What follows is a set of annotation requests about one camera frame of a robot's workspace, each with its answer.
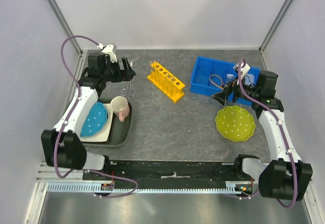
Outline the metal crucible tongs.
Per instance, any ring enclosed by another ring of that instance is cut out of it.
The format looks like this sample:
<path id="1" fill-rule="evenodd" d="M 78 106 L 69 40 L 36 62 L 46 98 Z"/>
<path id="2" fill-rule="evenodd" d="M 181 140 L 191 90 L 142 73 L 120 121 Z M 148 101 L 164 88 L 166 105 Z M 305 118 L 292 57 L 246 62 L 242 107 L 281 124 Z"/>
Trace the metal crucible tongs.
<path id="1" fill-rule="evenodd" d="M 129 63 L 129 67 L 133 69 L 133 63 Z M 130 97 L 134 97 L 135 96 L 135 90 L 132 89 L 132 80 L 131 81 L 126 81 L 125 80 L 125 72 L 124 69 L 122 71 L 122 78 L 123 81 L 127 82 L 126 88 L 122 89 L 121 91 L 121 96 L 125 97 L 127 95 L 127 92 L 129 94 Z"/>

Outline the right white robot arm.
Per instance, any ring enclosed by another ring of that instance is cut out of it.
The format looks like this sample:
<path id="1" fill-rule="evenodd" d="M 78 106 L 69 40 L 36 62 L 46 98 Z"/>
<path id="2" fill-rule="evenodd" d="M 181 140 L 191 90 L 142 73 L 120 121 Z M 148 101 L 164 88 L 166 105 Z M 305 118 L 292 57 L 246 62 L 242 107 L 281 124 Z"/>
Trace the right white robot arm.
<path id="1" fill-rule="evenodd" d="M 285 124 L 284 107 L 275 98 L 278 75 L 261 71 L 254 85 L 245 85 L 243 76 L 236 76 L 222 86 L 213 99 L 225 106 L 232 97 L 251 101 L 257 119 L 266 135 L 271 161 L 265 165 L 255 156 L 239 155 L 239 163 L 233 166 L 233 176 L 244 180 L 251 176 L 258 182 L 262 197 L 301 201 L 311 180 L 312 166 L 304 163 L 295 150 Z"/>

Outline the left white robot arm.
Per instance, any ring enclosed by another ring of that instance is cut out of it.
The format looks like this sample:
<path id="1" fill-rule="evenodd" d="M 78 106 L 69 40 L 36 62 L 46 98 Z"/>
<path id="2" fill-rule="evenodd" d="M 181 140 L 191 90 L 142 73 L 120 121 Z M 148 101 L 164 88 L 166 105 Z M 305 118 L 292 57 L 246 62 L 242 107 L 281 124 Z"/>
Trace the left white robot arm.
<path id="1" fill-rule="evenodd" d="M 100 96 L 108 82 L 131 82 L 136 73 L 126 57 L 119 63 L 111 51 L 93 52 L 87 61 L 72 101 L 53 129 L 42 132 L 41 142 L 47 165 L 92 169 L 106 180 L 112 172 L 109 158 L 88 152 L 85 144 L 119 146 L 126 140 L 132 124 L 130 102 L 123 96 L 108 100 Z"/>

